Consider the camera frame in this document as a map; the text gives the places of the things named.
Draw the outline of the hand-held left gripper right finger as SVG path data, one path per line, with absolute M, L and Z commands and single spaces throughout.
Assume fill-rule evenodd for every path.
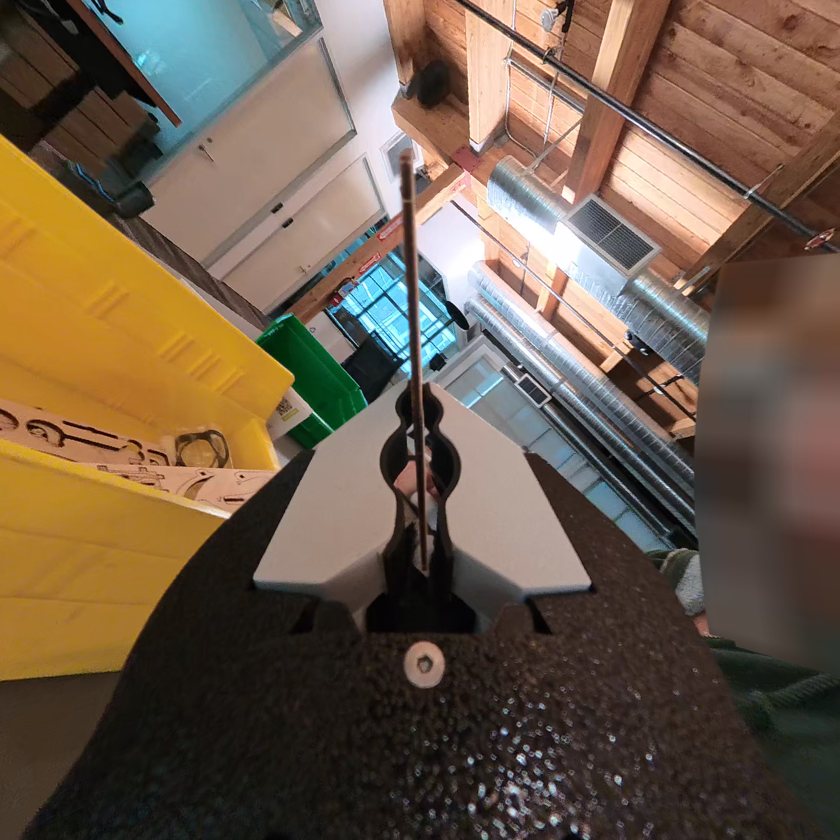
M 443 408 L 438 430 L 460 463 L 444 504 L 454 594 L 467 604 L 507 604 L 588 591 L 592 580 L 522 448 L 439 385 L 429 389 Z

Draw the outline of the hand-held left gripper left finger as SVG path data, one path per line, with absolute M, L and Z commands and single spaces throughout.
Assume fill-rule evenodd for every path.
M 367 607 L 422 579 L 416 520 L 396 486 L 415 470 L 408 387 L 392 388 L 313 451 L 254 573 L 259 590 Z

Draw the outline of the wooden puzzle sheet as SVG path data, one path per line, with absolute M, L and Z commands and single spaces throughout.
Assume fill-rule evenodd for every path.
M 168 444 L 115 434 L 68 420 L 41 408 L 1 402 L 3 441 L 72 463 L 116 466 L 174 466 Z
M 175 497 L 236 512 L 277 474 L 275 470 L 202 468 L 161 465 L 106 465 L 94 467 Z
M 416 195 L 413 153 L 400 155 L 400 194 L 402 198 L 403 255 L 405 261 L 406 318 L 410 377 L 408 383 L 411 424 L 406 429 L 407 453 L 413 462 L 416 494 L 416 545 L 419 551 L 419 570 L 432 580 L 432 558 L 435 551 L 438 525 L 438 499 L 435 496 L 431 460 L 426 451 L 424 415 L 424 380 L 422 366 L 422 330 L 418 278 Z

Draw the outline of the yellow plastic bin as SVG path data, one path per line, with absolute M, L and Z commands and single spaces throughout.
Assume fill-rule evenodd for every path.
M 221 432 L 280 468 L 294 375 L 2 139 L 2 401 L 174 444 Z M 118 671 L 163 593 L 230 517 L 2 440 L 2 681 Z

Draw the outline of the bag with black rubber bands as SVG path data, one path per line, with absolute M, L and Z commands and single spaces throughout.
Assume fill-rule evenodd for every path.
M 174 438 L 175 465 L 186 468 L 223 469 L 230 464 L 225 436 L 215 429 L 183 433 Z

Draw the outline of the green plastic bin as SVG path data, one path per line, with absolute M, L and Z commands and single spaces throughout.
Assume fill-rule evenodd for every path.
M 286 397 L 296 394 L 311 408 L 290 431 L 302 447 L 315 448 L 368 406 L 356 381 L 295 315 L 274 321 L 256 342 L 293 373 Z

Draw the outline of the white door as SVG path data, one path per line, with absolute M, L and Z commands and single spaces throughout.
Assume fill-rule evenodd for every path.
M 355 135 L 325 39 L 311 38 L 164 168 L 142 219 L 208 265 Z
M 296 196 L 270 212 L 209 269 L 268 314 L 384 213 L 369 157 L 363 154 L 307 201 Z

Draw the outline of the ceiling vent grille box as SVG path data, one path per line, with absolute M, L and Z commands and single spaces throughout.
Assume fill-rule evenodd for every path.
M 591 194 L 558 222 L 556 265 L 584 289 L 616 297 L 662 253 L 662 247 Z

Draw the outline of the dark green jacket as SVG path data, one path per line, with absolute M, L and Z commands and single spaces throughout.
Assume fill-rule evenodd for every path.
M 711 635 L 692 549 L 647 552 L 717 660 L 770 767 L 828 838 L 839 838 L 839 680 Z

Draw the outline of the black ceiling pipe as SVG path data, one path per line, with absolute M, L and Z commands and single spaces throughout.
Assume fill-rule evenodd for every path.
M 757 194 L 755 191 L 750 191 L 746 185 L 742 184 L 738 179 L 734 178 L 722 168 L 709 161 L 696 150 L 690 148 L 685 143 L 682 143 L 672 134 L 660 128 L 657 124 L 651 122 L 631 107 L 620 102 L 610 93 L 597 87 L 580 73 L 565 65 L 560 59 L 552 57 L 550 49 L 541 49 L 528 38 L 520 35 L 515 28 L 503 23 L 498 18 L 479 7 L 476 3 L 470 1 L 458 1 L 458 5 L 464 8 L 465 11 L 473 14 L 484 24 L 490 26 L 500 35 L 509 39 L 513 45 L 523 49 L 532 57 L 538 59 L 542 64 L 547 65 L 552 71 L 572 82 L 577 88 L 585 91 L 587 94 L 587 103 L 595 101 L 608 107 L 624 121 L 631 123 L 634 127 L 641 130 L 648 137 L 654 139 L 664 147 L 678 153 L 685 160 L 689 161 L 695 167 L 710 175 L 715 181 L 725 186 L 729 189 L 729 191 L 738 194 L 741 199 L 756 206 L 765 216 L 771 217 L 778 222 L 782 222 L 782 224 L 789 228 L 795 235 L 805 238 L 807 243 L 804 248 L 806 250 L 824 249 L 830 253 L 838 252 L 838 243 L 834 241 L 834 234 L 830 234 L 827 229 L 822 232 L 818 232 L 813 228 L 808 227 L 798 217 L 788 213 L 781 206 L 773 203 L 769 198 Z

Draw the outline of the dark round speaker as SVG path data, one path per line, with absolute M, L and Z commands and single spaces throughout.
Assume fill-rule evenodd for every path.
M 451 72 L 447 62 L 442 59 L 433 59 L 425 68 L 415 73 L 408 82 L 403 96 L 407 100 L 415 99 L 422 109 L 435 109 L 451 92 L 451 81 Z

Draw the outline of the wooden office table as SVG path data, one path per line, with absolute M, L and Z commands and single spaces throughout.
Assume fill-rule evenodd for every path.
M 84 24 L 88 26 L 111 57 L 117 60 L 121 68 L 132 79 L 134 85 L 143 91 L 140 99 L 153 108 L 160 110 L 176 128 L 180 127 L 182 125 L 181 118 L 175 113 L 152 82 L 144 75 L 142 70 L 136 66 L 130 52 L 123 47 L 113 32 L 105 25 L 100 14 L 94 11 L 86 2 L 67 1 L 66 3 L 80 17 Z

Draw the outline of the stack of cardboard boxes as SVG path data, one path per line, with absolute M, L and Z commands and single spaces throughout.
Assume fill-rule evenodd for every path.
M 118 40 L 122 24 L 106 2 L 2 2 L 2 134 L 95 175 L 161 157 L 153 110 L 181 121 Z

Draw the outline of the long ribbed metal duct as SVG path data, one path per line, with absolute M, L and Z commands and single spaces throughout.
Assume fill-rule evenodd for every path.
M 507 317 L 483 297 L 468 299 L 466 309 L 625 469 L 660 499 L 688 532 L 697 535 L 693 468 L 648 415 L 575 348 L 568 350 L 549 341 L 545 350 L 536 330 L 518 311 Z
M 468 271 L 467 310 L 524 363 L 616 454 L 655 474 L 692 504 L 695 472 L 687 452 L 571 341 L 514 293 L 484 261 Z

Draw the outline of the large round metal duct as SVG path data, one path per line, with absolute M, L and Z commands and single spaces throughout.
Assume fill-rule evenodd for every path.
M 557 267 L 555 229 L 572 206 L 551 193 L 530 168 L 511 155 L 493 168 L 486 201 L 492 211 Z M 570 280 L 599 301 L 634 337 L 698 385 L 710 314 L 655 275 L 650 266 L 616 297 L 584 289 Z

